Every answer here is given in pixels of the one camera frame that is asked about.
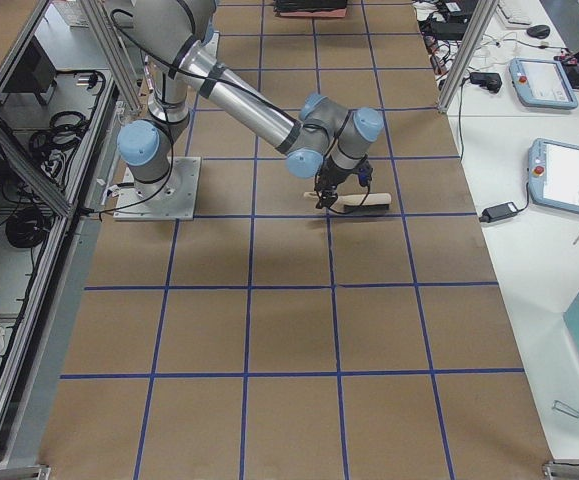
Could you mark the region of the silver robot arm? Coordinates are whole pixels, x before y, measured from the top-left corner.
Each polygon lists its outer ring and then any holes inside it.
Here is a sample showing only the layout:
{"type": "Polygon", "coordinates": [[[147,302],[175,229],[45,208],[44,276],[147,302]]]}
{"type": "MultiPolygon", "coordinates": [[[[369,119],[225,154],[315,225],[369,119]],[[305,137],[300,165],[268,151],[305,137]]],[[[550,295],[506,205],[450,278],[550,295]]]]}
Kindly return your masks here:
{"type": "Polygon", "coordinates": [[[371,189],[369,147],[384,130],[380,113],[352,110],[331,98],[310,94],[293,117],[264,98],[207,49],[215,1],[138,1],[130,30],[118,32],[141,49],[156,69],[153,115],[169,120],[186,111],[193,89],[284,155],[287,170],[311,179],[317,208],[329,209],[349,177],[371,189]]]}

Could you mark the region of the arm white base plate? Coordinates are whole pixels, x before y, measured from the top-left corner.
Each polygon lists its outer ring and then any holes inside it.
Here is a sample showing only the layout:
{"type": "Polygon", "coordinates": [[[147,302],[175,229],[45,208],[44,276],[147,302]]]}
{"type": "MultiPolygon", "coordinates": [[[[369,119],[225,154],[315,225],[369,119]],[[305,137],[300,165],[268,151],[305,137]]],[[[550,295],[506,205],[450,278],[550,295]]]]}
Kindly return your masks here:
{"type": "Polygon", "coordinates": [[[129,167],[123,181],[130,183],[117,197],[113,216],[118,221],[168,221],[194,219],[201,171],[200,157],[173,158],[173,171],[166,182],[136,183],[129,167]]]}

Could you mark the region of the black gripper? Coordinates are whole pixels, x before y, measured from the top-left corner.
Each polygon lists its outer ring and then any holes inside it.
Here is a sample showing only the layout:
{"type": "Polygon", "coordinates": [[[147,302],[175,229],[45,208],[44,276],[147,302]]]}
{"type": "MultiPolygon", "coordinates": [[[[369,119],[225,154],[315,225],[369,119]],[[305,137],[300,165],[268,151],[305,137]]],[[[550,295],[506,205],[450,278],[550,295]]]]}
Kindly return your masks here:
{"type": "Polygon", "coordinates": [[[337,187],[352,173],[352,169],[343,169],[336,164],[323,164],[316,175],[316,207],[325,208],[325,200],[327,204],[334,204],[338,200],[337,187]]]}

